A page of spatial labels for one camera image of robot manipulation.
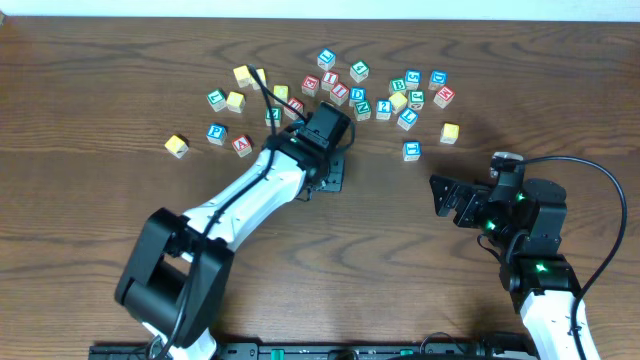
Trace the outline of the yellow G block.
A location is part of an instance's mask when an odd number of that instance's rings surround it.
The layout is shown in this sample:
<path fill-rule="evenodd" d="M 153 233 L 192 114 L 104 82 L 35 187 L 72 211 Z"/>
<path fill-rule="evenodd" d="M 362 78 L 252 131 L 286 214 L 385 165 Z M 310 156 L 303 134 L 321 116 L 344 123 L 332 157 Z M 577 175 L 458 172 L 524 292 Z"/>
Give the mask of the yellow G block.
<path fill-rule="evenodd" d="M 396 92 L 393 95 L 391 95 L 389 97 L 389 101 L 391 103 L 392 113 L 393 114 L 398 114 L 408 104 L 407 97 L 401 92 Z"/>

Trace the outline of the yellow C block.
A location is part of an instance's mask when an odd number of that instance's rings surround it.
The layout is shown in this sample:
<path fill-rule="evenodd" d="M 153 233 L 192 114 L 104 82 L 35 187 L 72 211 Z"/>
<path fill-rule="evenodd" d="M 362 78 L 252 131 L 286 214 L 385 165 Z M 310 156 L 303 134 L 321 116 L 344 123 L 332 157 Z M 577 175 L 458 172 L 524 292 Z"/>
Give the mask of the yellow C block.
<path fill-rule="evenodd" d="M 274 100 L 278 104 L 285 104 L 289 100 L 289 87 L 287 85 L 276 84 L 273 87 Z"/>

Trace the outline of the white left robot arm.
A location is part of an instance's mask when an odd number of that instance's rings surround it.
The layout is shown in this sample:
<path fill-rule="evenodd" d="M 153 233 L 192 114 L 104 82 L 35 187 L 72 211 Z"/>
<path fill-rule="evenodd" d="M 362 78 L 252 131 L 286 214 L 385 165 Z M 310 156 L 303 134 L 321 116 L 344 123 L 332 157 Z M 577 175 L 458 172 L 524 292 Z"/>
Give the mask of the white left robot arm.
<path fill-rule="evenodd" d="M 337 192 L 353 121 L 323 102 L 307 120 L 270 135 L 255 163 L 207 202 L 176 215 L 161 208 L 144 223 L 115 289 L 115 300 L 153 339 L 149 359 L 210 359 L 235 253 L 301 192 Z"/>

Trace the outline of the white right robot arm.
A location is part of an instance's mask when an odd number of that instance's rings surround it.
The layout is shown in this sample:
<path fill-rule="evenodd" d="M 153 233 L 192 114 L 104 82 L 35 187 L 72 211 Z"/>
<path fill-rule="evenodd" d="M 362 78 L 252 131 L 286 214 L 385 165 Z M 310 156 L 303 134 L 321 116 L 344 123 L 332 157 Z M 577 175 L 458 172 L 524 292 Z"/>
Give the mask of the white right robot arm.
<path fill-rule="evenodd" d="M 577 299 L 581 286 L 559 253 L 567 215 L 566 191 L 549 180 L 524 178 L 517 165 L 497 172 L 493 185 L 465 183 L 433 175 L 429 179 L 435 212 L 461 228 L 477 228 L 488 238 L 500 263 L 500 280 L 541 359 L 577 359 L 580 340 L 585 357 L 597 359 Z"/>

